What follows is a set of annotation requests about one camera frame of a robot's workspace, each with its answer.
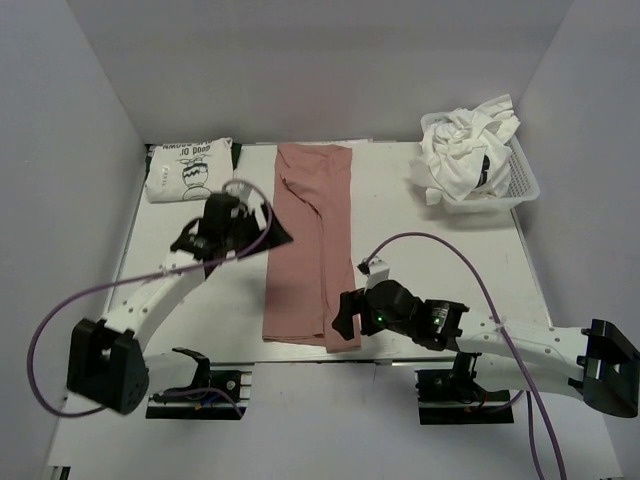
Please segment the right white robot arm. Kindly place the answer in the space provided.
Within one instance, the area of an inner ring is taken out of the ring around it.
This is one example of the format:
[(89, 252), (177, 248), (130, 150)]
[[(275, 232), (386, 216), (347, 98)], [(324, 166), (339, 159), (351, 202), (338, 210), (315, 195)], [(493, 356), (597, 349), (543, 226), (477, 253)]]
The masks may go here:
[(588, 328), (496, 323), (462, 303), (422, 300), (394, 280), (344, 292), (333, 329), (345, 340), (390, 331), (431, 351), (452, 351), (450, 370), (432, 374), (431, 404), (481, 403), (502, 390), (539, 390), (583, 401), (603, 414), (639, 413), (639, 352), (612, 323)]

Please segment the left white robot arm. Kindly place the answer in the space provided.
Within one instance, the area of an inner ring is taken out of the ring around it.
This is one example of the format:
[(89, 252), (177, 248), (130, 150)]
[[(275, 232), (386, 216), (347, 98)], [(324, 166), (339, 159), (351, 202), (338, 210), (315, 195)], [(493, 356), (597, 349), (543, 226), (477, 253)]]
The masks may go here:
[(148, 395), (228, 399), (211, 383), (207, 356), (184, 347), (151, 356), (145, 350), (162, 323), (217, 267), (292, 240), (268, 200), (253, 209), (245, 196), (212, 194), (202, 215), (171, 244), (158, 273), (101, 319), (76, 324), (67, 389), (121, 415), (133, 412)]

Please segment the pink t shirt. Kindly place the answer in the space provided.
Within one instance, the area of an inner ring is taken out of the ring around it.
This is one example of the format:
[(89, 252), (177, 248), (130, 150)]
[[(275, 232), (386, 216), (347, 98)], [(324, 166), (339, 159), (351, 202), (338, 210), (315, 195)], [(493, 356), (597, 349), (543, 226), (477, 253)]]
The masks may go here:
[(269, 252), (262, 338), (323, 346), (329, 353), (361, 347), (332, 327), (340, 295), (355, 289), (351, 248), (352, 150), (338, 145), (280, 144), (273, 206), (293, 241)]

